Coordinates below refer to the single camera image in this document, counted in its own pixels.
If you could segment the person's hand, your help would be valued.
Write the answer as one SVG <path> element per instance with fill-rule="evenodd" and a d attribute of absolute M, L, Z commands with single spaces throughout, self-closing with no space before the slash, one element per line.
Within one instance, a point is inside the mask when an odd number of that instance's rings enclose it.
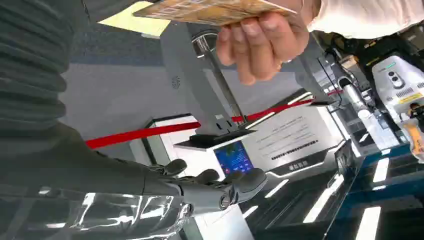
<path fill-rule="evenodd" d="M 309 42 L 307 26 L 320 12 L 320 0 L 275 0 L 284 12 L 223 26 L 216 41 L 216 55 L 225 66 L 236 65 L 242 84 L 271 80 L 282 67 L 299 56 Z"/>

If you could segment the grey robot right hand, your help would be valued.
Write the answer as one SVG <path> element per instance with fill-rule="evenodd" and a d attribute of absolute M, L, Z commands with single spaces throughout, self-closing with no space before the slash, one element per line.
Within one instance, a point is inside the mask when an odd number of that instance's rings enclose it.
<path fill-rule="evenodd" d="M 72 200 L 87 193 L 171 196 L 192 205 L 200 214 L 250 200 L 266 181 L 266 174 L 258 168 L 213 183 L 179 180 L 137 162 L 100 155 L 64 124 L 40 129 L 0 127 L 2 196 L 36 198 L 43 187 L 70 192 Z"/>

